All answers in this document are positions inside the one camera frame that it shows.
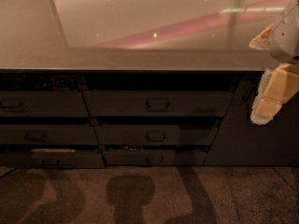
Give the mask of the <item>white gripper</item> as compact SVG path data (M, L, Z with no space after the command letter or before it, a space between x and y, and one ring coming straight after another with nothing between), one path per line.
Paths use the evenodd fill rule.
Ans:
M283 64L266 69L254 99L250 120L265 125L299 92L299 0L291 0L274 24L264 28L249 47L270 50L270 55Z

